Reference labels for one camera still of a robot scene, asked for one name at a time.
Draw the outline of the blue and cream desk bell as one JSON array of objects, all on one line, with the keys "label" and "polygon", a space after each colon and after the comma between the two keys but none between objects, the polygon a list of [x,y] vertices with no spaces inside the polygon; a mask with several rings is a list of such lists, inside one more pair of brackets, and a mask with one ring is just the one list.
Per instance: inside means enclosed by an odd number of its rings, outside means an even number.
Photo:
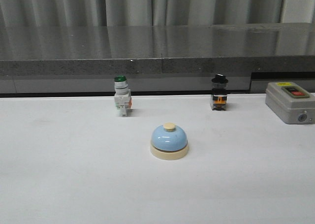
[{"label": "blue and cream desk bell", "polygon": [[151,135],[150,143],[152,155],[161,160],[178,160],[189,151],[186,132],[171,122],[158,126]]}]

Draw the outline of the grey granite counter ledge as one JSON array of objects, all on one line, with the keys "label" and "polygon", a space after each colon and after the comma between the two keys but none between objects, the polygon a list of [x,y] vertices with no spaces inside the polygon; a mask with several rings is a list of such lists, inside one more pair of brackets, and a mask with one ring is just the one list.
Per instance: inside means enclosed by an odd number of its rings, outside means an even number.
[{"label": "grey granite counter ledge", "polygon": [[269,82],[315,90],[315,26],[307,23],[166,27],[4,27],[3,95],[208,94],[216,74],[231,94]]}]

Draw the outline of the grey curtain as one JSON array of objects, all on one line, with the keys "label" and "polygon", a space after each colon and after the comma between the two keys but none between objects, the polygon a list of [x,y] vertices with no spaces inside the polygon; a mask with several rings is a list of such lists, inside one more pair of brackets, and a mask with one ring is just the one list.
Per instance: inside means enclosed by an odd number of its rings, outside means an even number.
[{"label": "grey curtain", "polygon": [[313,23],[315,0],[0,0],[2,27]]}]

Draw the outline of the green push button switch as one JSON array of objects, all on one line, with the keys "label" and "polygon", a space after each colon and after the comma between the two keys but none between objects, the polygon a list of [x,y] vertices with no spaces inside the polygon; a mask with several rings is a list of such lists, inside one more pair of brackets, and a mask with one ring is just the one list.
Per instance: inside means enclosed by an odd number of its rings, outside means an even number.
[{"label": "green push button switch", "polygon": [[131,90],[128,87],[127,78],[119,75],[114,78],[114,102],[116,108],[120,111],[120,115],[125,117],[132,106]]}]

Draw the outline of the black selector knob switch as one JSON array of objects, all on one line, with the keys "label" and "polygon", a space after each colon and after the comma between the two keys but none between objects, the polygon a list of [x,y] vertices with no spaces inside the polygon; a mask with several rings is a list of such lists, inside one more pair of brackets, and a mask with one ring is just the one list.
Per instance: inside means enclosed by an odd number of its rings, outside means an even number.
[{"label": "black selector knob switch", "polygon": [[212,110],[225,110],[227,103],[226,87],[228,79],[225,75],[216,74],[212,79],[212,95],[210,106]]}]

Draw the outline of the grey start stop switch box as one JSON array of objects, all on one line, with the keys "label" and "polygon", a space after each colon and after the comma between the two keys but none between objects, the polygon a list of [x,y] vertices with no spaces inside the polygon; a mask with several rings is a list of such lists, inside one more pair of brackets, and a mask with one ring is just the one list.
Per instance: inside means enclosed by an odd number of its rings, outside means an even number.
[{"label": "grey start stop switch box", "polygon": [[266,105],[286,124],[313,124],[315,96],[294,82],[270,82]]}]

